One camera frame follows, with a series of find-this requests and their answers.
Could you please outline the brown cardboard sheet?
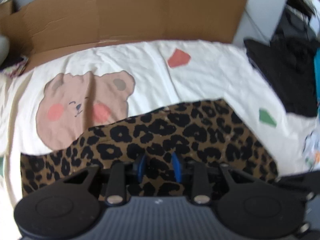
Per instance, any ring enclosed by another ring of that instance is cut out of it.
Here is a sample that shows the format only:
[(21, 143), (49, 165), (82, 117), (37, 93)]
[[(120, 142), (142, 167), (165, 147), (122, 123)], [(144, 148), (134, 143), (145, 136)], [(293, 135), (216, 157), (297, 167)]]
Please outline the brown cardboard sheet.
[(14, 52), (42, 64), (93, 46), (152, 40), (231, 43), (247, 0), (35, 0), (1, 19)]

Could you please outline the grey neck pillow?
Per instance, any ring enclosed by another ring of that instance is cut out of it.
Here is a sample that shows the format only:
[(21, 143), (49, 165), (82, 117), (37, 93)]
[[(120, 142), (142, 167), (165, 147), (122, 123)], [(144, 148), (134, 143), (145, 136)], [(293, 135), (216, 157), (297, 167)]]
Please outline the grey neck pillow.
[(0, 64), (7, 58), (10, 50), (10, 41), (6, 36), (0, 36)]

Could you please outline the teal printed jersey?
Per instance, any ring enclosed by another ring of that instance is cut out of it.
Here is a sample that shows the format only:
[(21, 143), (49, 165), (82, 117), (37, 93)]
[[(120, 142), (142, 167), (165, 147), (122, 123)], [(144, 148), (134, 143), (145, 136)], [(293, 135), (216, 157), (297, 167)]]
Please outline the teal printed jersey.
[(314, 68), (315, 68), (315, 83), (316, 83), (316, 97), (317, 97), (317, 110), (318, 116), (320, 112), (320, 49), (317, 49), (314, 57)]

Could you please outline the white pillar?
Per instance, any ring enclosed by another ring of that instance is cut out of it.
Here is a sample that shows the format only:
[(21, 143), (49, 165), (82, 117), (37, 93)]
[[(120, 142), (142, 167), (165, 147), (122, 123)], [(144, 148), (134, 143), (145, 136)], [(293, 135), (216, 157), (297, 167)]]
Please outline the white pillar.
[(244, 39), (252, 38), (268, 43), (282, 16), (287, 0), (247, 0), (233, 44), (244, 46)]

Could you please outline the floral folded cloth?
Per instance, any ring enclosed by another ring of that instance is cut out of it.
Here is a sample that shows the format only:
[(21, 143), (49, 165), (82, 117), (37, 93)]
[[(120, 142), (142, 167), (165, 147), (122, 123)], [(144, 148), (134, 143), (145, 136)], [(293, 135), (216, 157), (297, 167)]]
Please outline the floral folded cloth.
[(14, 77), (18, 77), (23, 73), (27, 63), (28, 63), (28, 58), (25, 56), (22, 56), (19, 59), (17, 59), (16, 62), (13, 62), (8, 67), (1, 70), (1, 73), (13, 79)]

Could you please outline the leopard print garment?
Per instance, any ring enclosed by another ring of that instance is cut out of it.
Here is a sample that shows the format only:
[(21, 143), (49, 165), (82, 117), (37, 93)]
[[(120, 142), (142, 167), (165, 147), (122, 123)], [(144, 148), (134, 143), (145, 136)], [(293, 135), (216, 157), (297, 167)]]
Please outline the leopard print garment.
[(87, 129), (66, 148), (33, 156), (21, 154), (22, 194), (27, 196), (90, 165), (111, 168), (131, 163), (144, 153), (148, 160), (143, 181), (127, 191), (140, 196), (180, 196), (172, 155), (200, 161), (208, 167), (226, 163), (272, 183), (276, 161), (254, 133), (222, 99), (185, 102)]

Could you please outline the cream bear print bedsheet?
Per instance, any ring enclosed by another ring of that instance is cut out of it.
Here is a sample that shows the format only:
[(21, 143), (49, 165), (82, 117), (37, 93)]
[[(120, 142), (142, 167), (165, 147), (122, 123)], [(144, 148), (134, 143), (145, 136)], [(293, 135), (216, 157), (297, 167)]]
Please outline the cream bear print bedsheet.
[(244, 49), (206, 41), (154, 41), (89, 48), (13, 79), (1, 76), (4, 190), (22, 198), (20, 154), (71, 144), (84, 129), (163, 106), (224, 99), (281, 175), (308, 170), (305, 137), (316, 119), (289, 113)]

